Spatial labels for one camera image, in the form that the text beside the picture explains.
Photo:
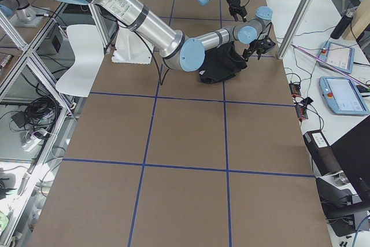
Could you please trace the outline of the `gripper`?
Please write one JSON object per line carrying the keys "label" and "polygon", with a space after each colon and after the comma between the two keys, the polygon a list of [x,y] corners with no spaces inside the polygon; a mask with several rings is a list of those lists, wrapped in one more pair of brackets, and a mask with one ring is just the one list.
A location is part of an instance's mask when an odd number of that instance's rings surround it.
{"label": "gripper", "polygon": [[243,22],[247,22],[246,4],[241,5],[241,0],[227,0],[227,2],[229,4],[230,15],[234,20],[238,21],[238,15],[240,15]]}
{"label": "gripper", "polygon": [[242,57],[246,62],[248,62],[251,55],[256,53],[257,59],[259,60],[262,54],[269,52],[274,47],[275,42],[269,36],[266,36],[263,39],[256,39],[249,44],[248,49],[244,49]]}

